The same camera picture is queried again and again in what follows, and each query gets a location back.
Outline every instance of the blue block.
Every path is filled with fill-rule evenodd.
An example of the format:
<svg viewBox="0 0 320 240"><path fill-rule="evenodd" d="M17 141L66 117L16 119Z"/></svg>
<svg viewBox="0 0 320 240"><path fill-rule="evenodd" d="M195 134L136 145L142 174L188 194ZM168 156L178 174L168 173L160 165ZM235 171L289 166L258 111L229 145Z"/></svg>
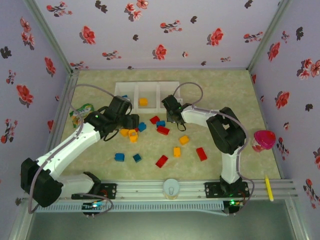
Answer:
<svg viewBox="0 0 320 240"><path fill-rule="evenodd" d="M157 121L155 124L156 124L156 127L159 127L159 126L165 127L166 126L165 121Z"/></svg>
<svg viewBox="0 0 320 240"><path fill-rule="evenodd" d="M140 122L138 125L139 132L146 130L147 125L144 122Z"/></svg>
<svg viewBox="0 0 320 240"><path fill-rule="evenodd" d="M125 155L123 153L116 153L114 156L114 160L116 160L117 162L124 162Z"/></svg>
<svg viewBox="0 0 320 240"><path fill-rule="evenodd" d="M139 162L142 158L141 158L141 156L140 156L139 154L136 154L136 155L133 156L133 159L134 159L135 162L137 163L137 162Z"/></svg>

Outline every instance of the green packet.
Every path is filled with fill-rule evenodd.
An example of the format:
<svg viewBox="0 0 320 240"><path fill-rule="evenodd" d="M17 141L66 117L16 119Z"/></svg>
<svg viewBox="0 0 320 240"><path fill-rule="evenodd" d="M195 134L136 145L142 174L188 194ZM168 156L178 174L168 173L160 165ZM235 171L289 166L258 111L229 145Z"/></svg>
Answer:
<svg viewBox="0 0 320 240"><path fill-rule="evenodd" d="M90 103L84 104L82 107L78 108L77 111L80 113L82 118L85 118L89 115L89 113L92 113L95 110L94 106ZM75 111L71 111L69 113L71 119L72 119L72 125L74 128L77 128L80 125L80 118L75 113Z"/></svg>

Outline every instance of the beige floor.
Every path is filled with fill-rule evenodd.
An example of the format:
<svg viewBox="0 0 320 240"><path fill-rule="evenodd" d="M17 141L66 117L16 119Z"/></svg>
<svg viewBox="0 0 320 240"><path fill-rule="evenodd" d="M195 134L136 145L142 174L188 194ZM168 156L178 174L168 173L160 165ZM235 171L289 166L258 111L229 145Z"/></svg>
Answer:
<svg viewBox="0 0 320 240"><path fill-rule="evenodd" d="M222 109L230 107L248 132L253 135L265 129L259 110L250 75L246 70L88 70L81 71L78 84L92 84L111 91L116 82L138 81L179 81L199 83L204 90L203 100L198 107ZM181 88L184 103L198 99L200 91L194 85ZM78 87L72 104L79 108L91 103L96 109L107 106L111 97L96 89ZM205 180L218 179L222 170L221 153L216 148L209 130L198 125L187 125L186 132L180 132L177 125L168 123L168 136L159 134L149 121L154 114L141 114L140 121L147 129L138 134L138 143L130 143L128 138L118 134L109 142L99 141L86 149L63 172L64 175L80 174L90 171L103 180ZM158 114L165 120L165 114ZM66 121L64 140L74 131L71 120ZM190 142L180 146L179 137L187 135ZM173 157L173 147L181 147L181 157ZM196 148L203 147L208 159L201 162ZM115 153L124 153L124 162L114 160ZM133 155L139 153L142 160L135 163ZM162 156L168 157L167 163L158 168L155 163ZM252 179L280 178L276 161L271 150L256 153L250 145L242 152L241 173Z"/></svg>

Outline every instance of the wall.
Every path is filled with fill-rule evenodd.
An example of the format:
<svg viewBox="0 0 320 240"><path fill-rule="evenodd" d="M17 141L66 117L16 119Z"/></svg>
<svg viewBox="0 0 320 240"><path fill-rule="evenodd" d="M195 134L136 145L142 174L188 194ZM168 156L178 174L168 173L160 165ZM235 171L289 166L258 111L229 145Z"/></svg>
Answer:
<svg viewBox="0 0 320 240"><path fill-rule="evenodd" d="M277 158L320 236L320 1L293 1L252 71Z"/></svg>
<svg viewBox="0 0 320 240"><path fill-rule="evenodd" d="M35 1L71 66L83 69L246 68L280 3Z"/></svg>
<svg viewBox="0 0 320 240"><path fill-rule="evenodd" d="M23 1L2 0L0 22L0 239L6 240L23 194L21 163L44 154L67 72Z"/></svg>

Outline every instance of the enclosure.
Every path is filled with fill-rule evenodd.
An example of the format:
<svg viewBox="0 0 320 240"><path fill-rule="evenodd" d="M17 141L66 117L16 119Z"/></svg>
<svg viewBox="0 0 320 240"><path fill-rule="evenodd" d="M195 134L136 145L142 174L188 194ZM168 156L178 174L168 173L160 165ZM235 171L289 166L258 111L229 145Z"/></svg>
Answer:
<svg viewBox="0 0 320 240"><path fill-rule="evenodd" d="M318 239L319 7L317 0L4 0L0 238ZM229 107L249 133L239 167L255 190L234 219L217 215L226 198L206 194L206 183L217 182L222 173L221 151L208 128L186 124L182 132L166 122L169 134L163 135L150 122L154 116L167 120L161 100L187 82L203 89L197 107ZM83 202L70 198L28 214L29 194L21 188L22 162L37 160L76 130L69 92L76 109L110 104L112 98L96 88L74 90L79 84L126 96L132 113L146 124L137 143L120 133L100 140L63 171L64 177L91 172L116 184L113 211L95 223L82 220ZM200 94L186 84L175 97L185 104ZM272 149L257 152L250 146L259 130L275 133ZM190 139L185 145L179 143L182 136ZM180 157L174 157L174 147L180 147ZM199 160L197 148L204 149L206 160ZM115 161L116 153L124 153L124 162ZM135 154L142 160L135 162ZM159 168L155 163L162 155L168 160ZM163 194L167 179L180 184L175 200ZM115 224L122 219L127 219L123 226ZM255 227L240 227L246 220ZM237 227L228 229L232 224ZM57 232L62 225L69 227Z"/></svg>

